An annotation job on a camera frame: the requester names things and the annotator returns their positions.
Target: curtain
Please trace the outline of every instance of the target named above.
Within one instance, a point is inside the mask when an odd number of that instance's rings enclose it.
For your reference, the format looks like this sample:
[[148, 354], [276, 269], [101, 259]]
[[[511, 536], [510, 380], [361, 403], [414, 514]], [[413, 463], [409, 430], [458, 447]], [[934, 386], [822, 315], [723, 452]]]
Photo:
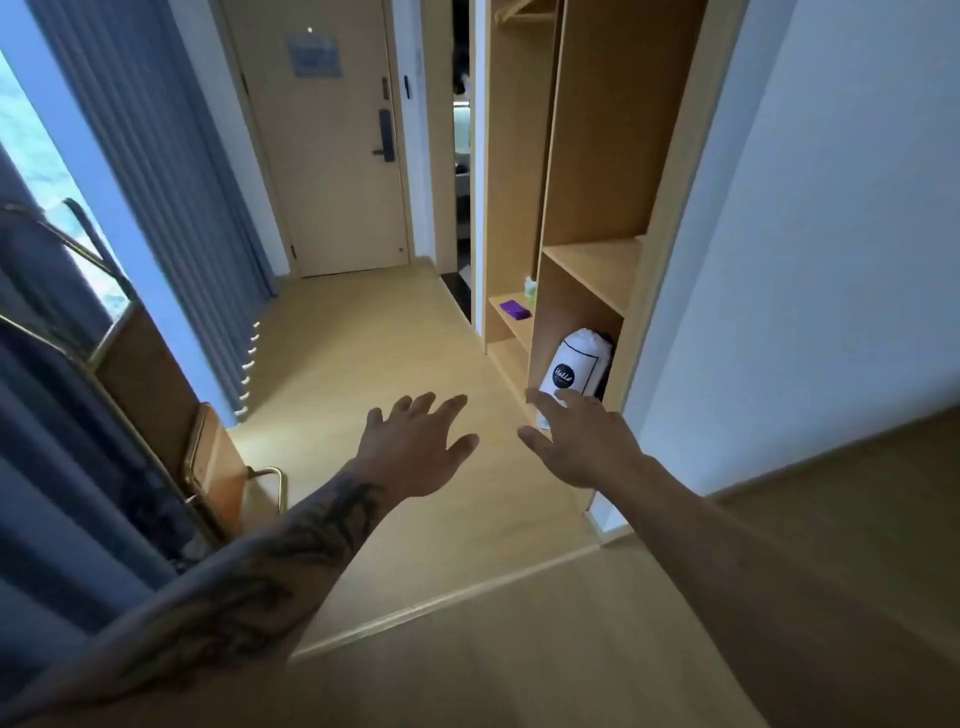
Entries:
[[224, 391], [273, 278], [166, 0], [29, 0]]
[[[2, 150], [0, 201], [35, 206]], [[53, 235], [4, 211], [0, 312], [81, 352], [110, 325]], [[0, 322], [0, 702], [173, 579], [197, 540], [79, 371]]]

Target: hallway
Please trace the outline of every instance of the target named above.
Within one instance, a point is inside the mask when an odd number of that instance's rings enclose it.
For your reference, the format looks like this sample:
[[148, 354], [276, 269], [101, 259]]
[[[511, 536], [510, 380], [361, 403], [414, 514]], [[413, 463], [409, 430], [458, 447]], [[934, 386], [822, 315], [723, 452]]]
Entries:
[[291, 281], [259, 330], [251, 415], [230, 435], [249, 464], [287, 472], [291, 505], [352, 457], [370, 408], [404, 394], [467, 393], [451, 442], [480, 435], [446, 488], [377, 529], [302, 646], [349, 641], [596, 548], [570, 489], [516, 438], [524, 414], [430, 266]]

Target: white bag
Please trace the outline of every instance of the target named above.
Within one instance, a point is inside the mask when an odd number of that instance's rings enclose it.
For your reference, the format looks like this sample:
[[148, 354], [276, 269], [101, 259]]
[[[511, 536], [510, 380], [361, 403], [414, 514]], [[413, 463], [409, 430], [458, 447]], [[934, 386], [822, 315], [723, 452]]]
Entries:
[[[572, 389], [585, 397], [592, 397], [607, 373], [612, 351], [610, 342], [589, 328], [574, 331], [560, 343], [553, 355], [540, 391], [553, 397], [558, 389]], [[550, 423], [540, 412], [537, 413], [537, 426], [550, 428]]]

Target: open closet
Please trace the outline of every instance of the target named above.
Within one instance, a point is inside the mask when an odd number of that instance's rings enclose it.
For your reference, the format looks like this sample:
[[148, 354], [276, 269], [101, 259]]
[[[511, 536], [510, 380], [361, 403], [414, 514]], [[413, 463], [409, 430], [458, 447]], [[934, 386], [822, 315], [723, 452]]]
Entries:
[[614, 344], [597, 394], [623, 407], [741, 16], [736, 0], [492, 0], [483, 338], [531, 422], [524, 388], [579, 328]]

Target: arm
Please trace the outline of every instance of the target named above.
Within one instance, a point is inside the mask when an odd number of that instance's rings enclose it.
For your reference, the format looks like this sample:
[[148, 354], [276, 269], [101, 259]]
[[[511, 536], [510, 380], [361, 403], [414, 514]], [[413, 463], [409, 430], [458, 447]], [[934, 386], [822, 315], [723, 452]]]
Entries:
[[224, 548], [123, 616], [14, 701], [29, 725], [223, 725], [250, 719], [350, 560], [408, 497], [439, 490], [476, 449], [449, 449], [461, 395], [371, 410], [357, 456], [276, 524]]
[[644, 455], [618, 414], [529, 390], [553, 442], [520, 439], [558, 478], [623, 514], [772, 728], [960, 723], [960, 668], [782, 554]]

